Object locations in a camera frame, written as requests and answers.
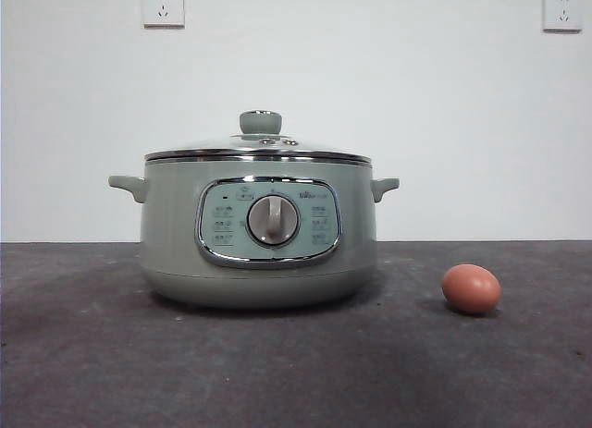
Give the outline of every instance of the electric hot pot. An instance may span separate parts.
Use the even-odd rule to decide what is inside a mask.
[[[145,156],[144,178],[109,185],[142,203],[140,265],[173,300],[274,308],[347,296],[376,265],[374,203],[399,186],[371,160],[280,135],[281,116],[241,134]]]

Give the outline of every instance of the silver knob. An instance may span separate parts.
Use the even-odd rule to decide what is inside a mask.
[[[251,234],[265,245],[280,245],[290,240],[298,228],[294,205],[278,195],[259,199],[247,218]]]

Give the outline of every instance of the wall outlet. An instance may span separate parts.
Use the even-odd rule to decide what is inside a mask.
[[[185,26],[184,0],[142,0],[145,27]]]
[[[544,0],[544,31],[581,31],[584,27],[584,0]]]

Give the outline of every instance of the table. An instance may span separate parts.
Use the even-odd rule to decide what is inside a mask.
[[[2,245],[12,427],[590,427],[592,241],[386,242],[357,295],[239,312],[164,299],[139,245]],[[500,280],[447,308],[457,263]]]

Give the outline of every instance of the brown egg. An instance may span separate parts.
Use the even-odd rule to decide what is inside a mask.
[[[444,275],[442,292],[453,307],[480,314],[496,307],[501,286],[487,269],[476,264],[457,264]]]

